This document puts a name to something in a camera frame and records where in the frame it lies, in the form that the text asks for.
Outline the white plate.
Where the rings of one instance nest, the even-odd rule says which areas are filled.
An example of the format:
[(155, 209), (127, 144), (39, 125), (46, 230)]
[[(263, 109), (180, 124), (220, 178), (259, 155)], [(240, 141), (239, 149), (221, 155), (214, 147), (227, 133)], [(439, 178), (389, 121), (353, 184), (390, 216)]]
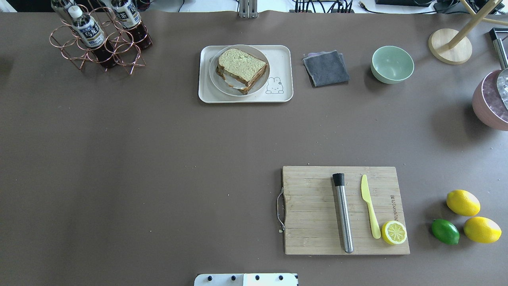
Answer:
[[(265, 60), (268, 63), (268, 66), (262, 76), (259, 77), (258, 80), (256, 80), (252, 85), (246, 86), (243, 83), (240, 83), (238, 80), (232, 78), (231, 76), (227, 74), (222, 74), (218, 72), (218, 57), (226, 50), (230, 48), (237, 48), (239, 50), (245, 51), (251, 55), (253, 55), (256, 58), (259, 58), (261, 60)], [(237, 44), (237, 45), (231, 45), (227, 46), (225, 48), (222, 48), (219, 51), (216, 51), (214, 55), (209, 60), (210, 66), (209, 66), (209, 77), (213, 83), (213, 85), (218, 88), (219, 91), (230, 95), (234, 97), (244, 97), (247, 95), (250, 95), (252, 93), (257, 92), (268, 80), (268, 75), (270, 72), (270, 65), (269, 60), (263, 54), (258, 48), (249, 46), (249, 45), (243, 45), (243, 44)]]

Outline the plain bread slice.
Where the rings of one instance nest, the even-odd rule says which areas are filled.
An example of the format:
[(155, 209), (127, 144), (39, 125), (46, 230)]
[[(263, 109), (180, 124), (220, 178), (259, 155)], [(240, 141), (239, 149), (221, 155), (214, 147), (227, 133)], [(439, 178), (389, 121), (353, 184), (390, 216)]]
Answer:
[(230, 48), (218, 57), (218, 72), (227, 74), (246, 86), (252, 85), (262, 76), (268, 66), (265, 60), (253, 55)]

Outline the cream rabbit tray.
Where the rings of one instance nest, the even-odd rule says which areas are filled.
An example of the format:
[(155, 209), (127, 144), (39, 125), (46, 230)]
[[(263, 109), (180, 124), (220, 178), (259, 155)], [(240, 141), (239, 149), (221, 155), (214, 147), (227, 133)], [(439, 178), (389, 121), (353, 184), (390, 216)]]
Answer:
[(283, 45), (252, 45), (269, 60), (268, 80), (257, 92), (244, 97), (227, 95), (216, 88), (209, 75), (210, 58), (227, 46), (207, 46), (201, 51), (198, 97), (205, 103), (287, 102), (293, 96), (290, 50)]

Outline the steel muddler black tip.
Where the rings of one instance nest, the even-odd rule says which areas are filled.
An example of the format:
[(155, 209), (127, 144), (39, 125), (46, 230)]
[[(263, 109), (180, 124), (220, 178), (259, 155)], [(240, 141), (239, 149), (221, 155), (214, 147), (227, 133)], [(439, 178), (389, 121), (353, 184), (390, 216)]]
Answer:
[(340, 208), (339, 217), (341, 219), (344, 251), (346, 253), (353, 253), (354, 245), (352, 240), (352, 232), (350, 226), (350, 216), (348, 212), (348, 202), (345, 193), (345, 176), (344, 173), (333, 174), (333, 181), (337, 192), (338, 205)]

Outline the wooden cutting board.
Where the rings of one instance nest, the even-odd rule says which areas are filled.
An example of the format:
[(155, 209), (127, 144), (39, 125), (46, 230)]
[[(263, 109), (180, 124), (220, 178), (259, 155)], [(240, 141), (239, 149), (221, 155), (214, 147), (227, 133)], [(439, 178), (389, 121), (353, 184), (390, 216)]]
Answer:
[(365, 174), (377, 222), (405, 223), (395, 167), (289, 166), (282, 168), (284, 249), (287, 255), (345, 255), (333, 174), (345, 175), (353, 255), (408, 255), (409, 242), (389, 245), (371, 234), (367, 204), (361, 196)]

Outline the grey folded cloth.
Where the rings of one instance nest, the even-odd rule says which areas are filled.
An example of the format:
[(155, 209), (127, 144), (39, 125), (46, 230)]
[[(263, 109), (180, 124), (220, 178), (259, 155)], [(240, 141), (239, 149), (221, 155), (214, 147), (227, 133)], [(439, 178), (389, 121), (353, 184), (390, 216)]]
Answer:
[(308, 54), (303, 63), (314, 87), (322, 87), (350, 80), (344, 56), (337, 50)]

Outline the yellow plastic knife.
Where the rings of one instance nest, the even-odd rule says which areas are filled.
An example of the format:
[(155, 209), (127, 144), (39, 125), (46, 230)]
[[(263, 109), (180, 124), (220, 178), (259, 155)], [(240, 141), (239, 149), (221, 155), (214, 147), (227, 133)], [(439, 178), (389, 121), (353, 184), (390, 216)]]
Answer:
[(368, 179), (366, 174), (362, 174), (361, 177), (361, 184), (360, 184), (360, 191), (363, 201), (365, 201), (367, 206), (367, 213), (369, 216), (369, 224), (371, 228), (371, 234), (374, 239), (381, 238), (381, 230), (379, 227), (379, 224), (377, 222), (377, 218), (375, 215), (375, 210), (373, 207), (372, 199), (371, 199), (371, 193), (368, 185)]

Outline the green bowl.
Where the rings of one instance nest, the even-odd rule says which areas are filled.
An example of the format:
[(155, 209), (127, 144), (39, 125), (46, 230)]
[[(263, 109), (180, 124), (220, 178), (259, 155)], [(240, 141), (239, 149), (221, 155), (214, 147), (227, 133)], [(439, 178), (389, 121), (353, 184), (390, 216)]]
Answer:
[(414, 72), (412, 57), (397, 46), (379, 47), (372, 55), (371, 72), (381, 83), (396, 84)]

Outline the half lemon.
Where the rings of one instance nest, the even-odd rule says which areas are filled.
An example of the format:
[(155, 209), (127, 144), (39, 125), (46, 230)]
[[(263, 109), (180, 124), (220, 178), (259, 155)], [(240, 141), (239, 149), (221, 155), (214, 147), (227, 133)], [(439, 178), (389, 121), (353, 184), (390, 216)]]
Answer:
[(408, 234), (403, 223), (391, 220), (381, 227), (381, 237), (390, 245), (399, 245), (407, 240)]

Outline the dark drink bottle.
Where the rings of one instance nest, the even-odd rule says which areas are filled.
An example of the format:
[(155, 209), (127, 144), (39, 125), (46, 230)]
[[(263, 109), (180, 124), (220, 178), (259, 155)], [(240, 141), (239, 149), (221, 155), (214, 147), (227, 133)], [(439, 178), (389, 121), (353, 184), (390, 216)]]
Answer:
[(132, 0), (112, 0), (111, 6), (119, 23), (130, 34), (131, 40), (141, 50), (151, 47), (151, 37), (134, 2)]
[(51, 0), (50, 5), (53, 11), (55, 11), (66, 24), (72, 24), (72, 17), (69, 15), (68, 9), (76, 5), (74, 0)]
[(69, 7), (68, 12), (72, 17), (71, 27), (94, 54), (97, 62), (104, 68), (114, 67), (117, 63), (113, 56), (113, 47), (95, 19), (85, 14), (78, 5)]

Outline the green lime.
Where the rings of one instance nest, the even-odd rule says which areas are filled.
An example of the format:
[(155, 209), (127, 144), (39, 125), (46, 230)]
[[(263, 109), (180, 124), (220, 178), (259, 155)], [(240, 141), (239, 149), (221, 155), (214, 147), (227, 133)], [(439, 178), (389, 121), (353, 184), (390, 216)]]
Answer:
[(431, 231), (439, 241), (448, 245), (458, 245), (459, 230), (448, 220), (435, 219), (431, 224)]

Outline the yellow lemon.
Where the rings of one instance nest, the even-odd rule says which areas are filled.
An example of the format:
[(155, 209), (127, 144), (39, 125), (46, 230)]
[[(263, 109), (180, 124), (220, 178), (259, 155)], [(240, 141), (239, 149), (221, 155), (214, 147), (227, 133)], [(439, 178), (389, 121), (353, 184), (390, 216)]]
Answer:
[(478, 243), (493, 243), (502, 235), (502, 230), (496, 222), (480, 216), (466, 220), (463, 230), (468, 239)]
[(479, 200), (470, 192), (456, 189), (446, 196), (446, 205), (452, 212), (461, 216), (475, 216), (481, 210)]

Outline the wooden mug tree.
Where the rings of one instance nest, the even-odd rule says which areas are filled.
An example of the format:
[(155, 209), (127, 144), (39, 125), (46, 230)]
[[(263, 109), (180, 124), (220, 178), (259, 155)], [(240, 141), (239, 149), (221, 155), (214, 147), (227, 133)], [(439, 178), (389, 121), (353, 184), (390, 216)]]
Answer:
[(478, 12), (473, 11), (465, 0), (461, 0), (461, 3), (471, 15), (471, 20), (460, 31), (447, 28), (439, 29), (431, 34), (428, 40), (431, 53), (443, 63), (451, 65), (463, 64), (470, 59), (472, 44), (467, 35), (481, 21), (505, 27), (508, 25), (507, 21), (485, 18), (501, 3), (501, 0), (489, 0)]

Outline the pink ice bowl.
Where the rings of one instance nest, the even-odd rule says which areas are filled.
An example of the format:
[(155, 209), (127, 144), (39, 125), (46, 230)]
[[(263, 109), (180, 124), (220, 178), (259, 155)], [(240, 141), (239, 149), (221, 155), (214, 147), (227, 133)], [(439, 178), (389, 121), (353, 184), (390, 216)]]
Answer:
[(473, 93), (472, 108), (485, 125), (507, 131), (507, 108), (496, 85), (500, 73), (501, 70), (492, 71), (481, 80)]

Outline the metal ice scoop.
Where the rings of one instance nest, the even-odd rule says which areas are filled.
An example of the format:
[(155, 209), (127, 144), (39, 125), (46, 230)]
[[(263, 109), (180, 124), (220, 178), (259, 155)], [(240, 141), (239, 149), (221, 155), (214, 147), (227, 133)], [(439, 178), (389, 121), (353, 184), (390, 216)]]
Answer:
[(503, 45), (503, 40), (507, 39), (507, 28), (493, 28), (490, 30), (490, 38), (493, 42), (494, 50), (497, 52), (501, 72), (496, 80), (496, 87), (502, 103), (508, 108), (508, 61), (507, 52)]

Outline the aluminium frame post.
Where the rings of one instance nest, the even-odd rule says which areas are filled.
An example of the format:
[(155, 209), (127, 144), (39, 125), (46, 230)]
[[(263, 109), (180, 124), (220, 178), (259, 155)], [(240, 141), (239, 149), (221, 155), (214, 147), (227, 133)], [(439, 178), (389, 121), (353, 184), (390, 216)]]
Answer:
[(238, 0), (238, 15), (242, 19), (258, 18), (258, 1)]

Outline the white pedestal column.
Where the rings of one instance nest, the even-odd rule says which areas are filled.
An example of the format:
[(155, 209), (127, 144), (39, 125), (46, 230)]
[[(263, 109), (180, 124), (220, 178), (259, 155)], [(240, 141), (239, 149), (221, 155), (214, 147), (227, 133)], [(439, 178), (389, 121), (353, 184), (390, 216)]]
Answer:
[(294, 273), (225, 273), (200, 274), (194, 286), (298, 286)]

